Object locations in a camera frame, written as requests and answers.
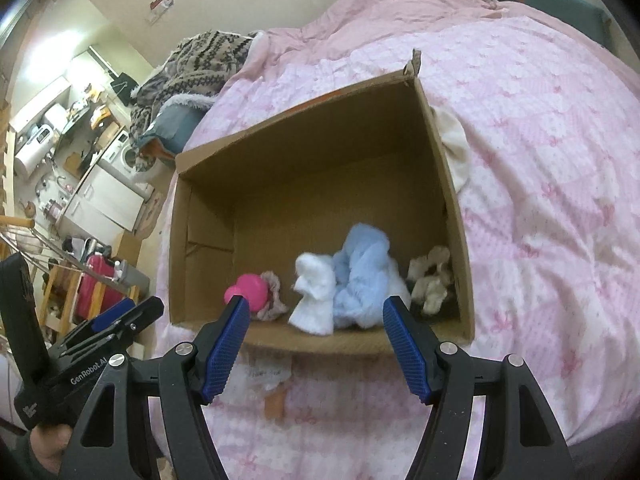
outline fleece blanket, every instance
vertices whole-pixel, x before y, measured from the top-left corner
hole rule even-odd
[[[633,418],[640,80],[575,29],[513,2],[339,0],[306,27],[266,31],[188,147],[398,70],[413,48],[430,102],[454,111],[472,149],[458,195],[476,304],[466,350],[522,355],[570,444]],[[165,301],[169,222],[170,213],[158,271]],[[165,315],[156,337],[162,354],[193,332]],[[236,365],[231,380],[242,373]],[[480,410],[476,403],[464,480],[473,477]],[[230,478],[247,480],[402,479],[428,418],[392,357],[297,356],[278,424],[234,388],[204,412]],[[162,442],[158,403],[152,414]]]
[[[140,149],[143,134],[163,107],[188,104],[208,110],[228,79],[242,67],[252,38],[209,30],[182,40],[167,60],[131,92],[129,136]]]

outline kitchen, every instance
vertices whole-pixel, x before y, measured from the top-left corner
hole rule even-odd
[[[129,143],[136,86],[89,46],[11,118],[16,208],[49,238],[112,245],[161,207],[163,197],[146,182],[161,163],[137,172]]]

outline blue gripper pad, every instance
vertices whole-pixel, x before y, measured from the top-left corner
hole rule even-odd
[[[91,330],[94,331],[94,334],[97,334],[98,332],[102,332],[111,323],[113,323],[114,321],[116,321],[116,319],[122,316],[122,314],[126,314],[129,310],[131,310],[135,306],[136,306],[136,303],[129,298],[124,298],[124,300],[120,300],[111,308],[105,310],[102,314],[100,314],[100,316],[96,316],[94,318],[94,322],[91,323]]]
[[[421,402],[426,402],[431,394],[427,382],[426,363],[391,298],[385,301],[382,309],[382,321],[386,335],[391,341],[391,346],[394,348],[396,358],[402,368],[404,380],[409,386],[409,391],[420,397]]]
[[[226,381],[234,362],[236,362],[250,321],[249,303],[243,298],[236,305],[222,334],[216,341],[216,345],[209,354],[204,386],[202,387],[202,396],[207,402],[211,402],[213,397],[221,394],[225,389]]]

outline washing machine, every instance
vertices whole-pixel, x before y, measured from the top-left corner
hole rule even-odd
[[[107,146],[98,161],[98,166],[117,178],[125,186],[140,195],[145,202],[149,200],[154,188],[146,182],[135,182],[136,176],[136,152],[131,147],[129,134],[122,130],[118,136]]]

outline white fluffy sock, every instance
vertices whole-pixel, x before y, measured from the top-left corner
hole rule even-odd
[[[289,322],[315,335],[334,333],[335,272],[332,258],[325,254],[300,254],[296,259],[296,280],[293,290],[302,299],[289,317]]]
[[[423,303],[422,313],[434,316],[439,313],[442,302],[447,297],[447,287],[442,284],[439,276],[425,276],[415,282],[411,298],[416,303]]]
[[[417,282],[427,273],[431,266],[445,264],[450,257],[451,253],[448,248],[436,245],[426,256],[414,258],[409,262],[409,271],[406,274],[406,278],[411,282]]]

